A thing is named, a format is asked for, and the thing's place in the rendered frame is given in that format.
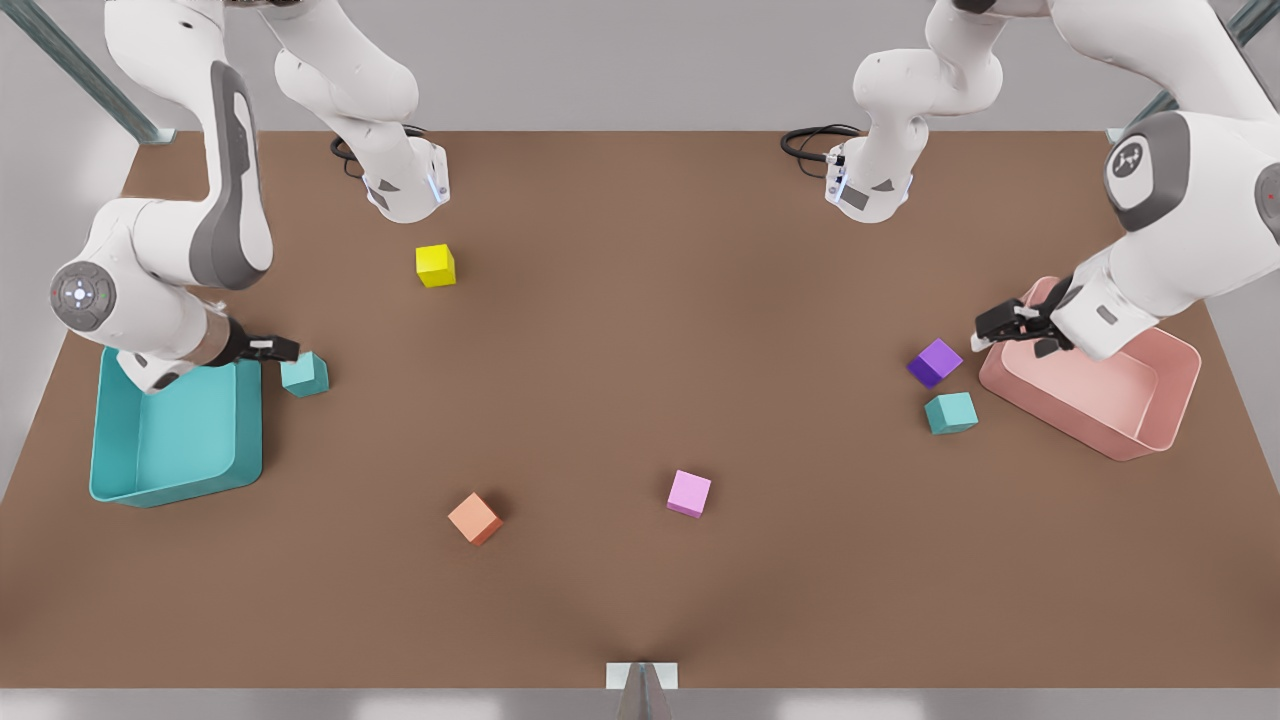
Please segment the purple cube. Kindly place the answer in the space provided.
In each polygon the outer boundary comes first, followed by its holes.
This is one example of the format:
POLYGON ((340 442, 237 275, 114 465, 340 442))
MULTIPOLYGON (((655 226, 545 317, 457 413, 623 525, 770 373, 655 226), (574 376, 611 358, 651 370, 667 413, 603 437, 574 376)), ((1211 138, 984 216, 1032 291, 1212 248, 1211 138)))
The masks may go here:
POLYGON ((933 340, 908 365, 908 372, 933 389, 963 364, 963 357, 941 338, 933 340))

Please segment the teal blue cube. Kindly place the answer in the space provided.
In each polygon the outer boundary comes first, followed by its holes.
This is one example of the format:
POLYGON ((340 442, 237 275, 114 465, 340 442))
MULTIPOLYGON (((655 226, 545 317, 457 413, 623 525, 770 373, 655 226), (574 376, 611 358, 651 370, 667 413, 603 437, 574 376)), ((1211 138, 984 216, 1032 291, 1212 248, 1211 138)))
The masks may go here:
POLYGON ((312 351, 301 354, 293 363, 280 364, 282 387, 294 397, 328 392, 330 380, 325 361, 312 351))
POLYGON ((979 423, 975 405, 969 392, 938 395, 924 406, 931 433, 954 434, 979 423))

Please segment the pink plastic tray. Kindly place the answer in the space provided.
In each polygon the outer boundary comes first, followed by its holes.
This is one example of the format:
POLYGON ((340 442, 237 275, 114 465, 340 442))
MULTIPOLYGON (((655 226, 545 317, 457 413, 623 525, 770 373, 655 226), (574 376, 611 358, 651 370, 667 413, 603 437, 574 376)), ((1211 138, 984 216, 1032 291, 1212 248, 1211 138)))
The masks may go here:
POLYGON ((1202 368, 1189 343, 1152 328, 1093 361, 1079 350, 1037 357, 1032 342, 988 350, 984 388, 1116 461, 1172 447, 1202 368))

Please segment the teal plastic tray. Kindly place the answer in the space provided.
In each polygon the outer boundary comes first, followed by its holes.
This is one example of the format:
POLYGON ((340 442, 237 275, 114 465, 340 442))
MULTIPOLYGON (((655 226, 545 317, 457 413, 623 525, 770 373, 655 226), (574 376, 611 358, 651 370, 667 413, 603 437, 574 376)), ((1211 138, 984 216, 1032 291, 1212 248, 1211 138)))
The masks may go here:
POLYGON ((138 509, 256 482, 262 473, 262 377, 257 363, 198 366, 145 395, 116 350, 99 372, 90 493, 138 509))

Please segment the yellow cube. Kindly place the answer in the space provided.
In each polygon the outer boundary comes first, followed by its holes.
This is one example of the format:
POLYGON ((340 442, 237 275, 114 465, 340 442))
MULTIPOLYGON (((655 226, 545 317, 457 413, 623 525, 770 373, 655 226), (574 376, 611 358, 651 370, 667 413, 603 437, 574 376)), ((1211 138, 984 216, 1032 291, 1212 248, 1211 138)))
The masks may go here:
POLYGON ((447 243, 415 249, 415 272, 428 288, 456 283, 454 256, 447 243))

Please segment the orange cube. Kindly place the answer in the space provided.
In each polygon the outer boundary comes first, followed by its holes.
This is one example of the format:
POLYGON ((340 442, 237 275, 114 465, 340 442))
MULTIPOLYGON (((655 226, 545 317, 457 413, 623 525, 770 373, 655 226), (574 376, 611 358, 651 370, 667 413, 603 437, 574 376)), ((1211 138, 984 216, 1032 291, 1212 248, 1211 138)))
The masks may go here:
POLYGON ((485 544, 504 524, 485 500, 472 492, 448 512, 448 519, 472 546, 485 544))

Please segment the pink cube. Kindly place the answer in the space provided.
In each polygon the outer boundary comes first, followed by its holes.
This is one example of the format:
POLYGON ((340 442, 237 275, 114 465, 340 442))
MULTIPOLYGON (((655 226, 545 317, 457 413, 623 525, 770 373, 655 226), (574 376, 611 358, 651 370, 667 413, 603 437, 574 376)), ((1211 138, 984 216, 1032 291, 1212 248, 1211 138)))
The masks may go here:
POLYGON ((666 507, 690 518, 704 512, 712 482, 689 471, 676 471, 666 507))

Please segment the silver frame post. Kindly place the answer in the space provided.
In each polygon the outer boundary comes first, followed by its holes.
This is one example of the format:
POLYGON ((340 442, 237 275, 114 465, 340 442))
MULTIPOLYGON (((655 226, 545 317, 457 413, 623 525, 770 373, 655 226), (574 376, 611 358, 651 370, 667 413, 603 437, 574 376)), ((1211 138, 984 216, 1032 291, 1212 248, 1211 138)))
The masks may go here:
POLYGON ((1207 0, 1114 0, 1106 61, 1152 79, 1185 111, 1280 126, 1280 111, 1207 0))
POLYGON ((666 691, 678 688, 678 665, 609 662, 605 688, 622 691, 616 720, 673 720, 666 691))
POLYGON ((172 143, 173 128, 155 126, 35 0, 0 0, 0 12, 50 56, 141 145, 172 143))

